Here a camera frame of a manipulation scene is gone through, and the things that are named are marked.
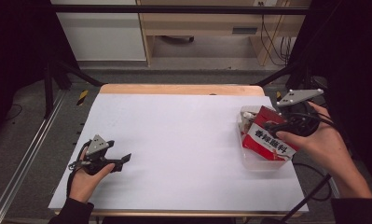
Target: gray floor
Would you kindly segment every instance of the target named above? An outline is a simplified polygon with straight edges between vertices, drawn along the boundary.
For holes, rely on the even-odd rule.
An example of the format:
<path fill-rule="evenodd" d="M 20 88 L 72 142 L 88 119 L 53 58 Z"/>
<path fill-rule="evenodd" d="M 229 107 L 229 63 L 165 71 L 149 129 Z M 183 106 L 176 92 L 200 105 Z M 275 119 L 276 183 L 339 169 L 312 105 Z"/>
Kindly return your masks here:
<path fill-rule="evenodd" d="M 162 38 L 158 40 L 157 45 L 154 64 L 150 67 L 142 63 L 84 63 L 84 71 L 92 77 L 110 83 L 247 85 L 269 76 L 280 68 L 271 64 L 260 67 L 253 52 L 244 50 L 251 48 L 247 37 L 233 39 L 196 37 L 194 43 Z M 47 223 L 47 219 L 54 216 L 48 210 L 48 203 L 75 149 L 78 135 L 99 90 L 73 75 L 70 77 L 74 82 L 73 87 L 65 91 L 62 108 L 7 211 L 8 223 L 14 223 L 10 222 L 11 219 L 17 219 L 18 223 L 22 223 L 21 219 L 23 223 Z M 276 91 L 285 91 L 283 87 L 285 80 L 286 77 L 278 79 L 264 89 L 272 102 L 275 102 Z M 86 101 L 83 105 L 76 105 L 83 90 L 89 91 Z M 43 121 L 45 112 L 43 82 L 39 81 L 19 90 L 13 103 L 8 113 L 9 120 L 0 130 L 0 196 Z M 319 169 L 302 152 L 296 154 L 295 161 L 311 164 Z M 372 178 L 365 167 L 359 161 L 356 163 L 372 188 Z M 319 176 L 304 167 L 296 166 L 296 173 L 305 192 L 309 192 L 320 180 Z M 327 187 L 324 187 L 316 197 L 324 197 L 327 191 Z M 292 218 L 290 223 L 334 223 L 329 201 L 310 201 L 308 206 L 310 211 L 307 214 Z M 259 218 L 250 221 L 258 222 Z"/>

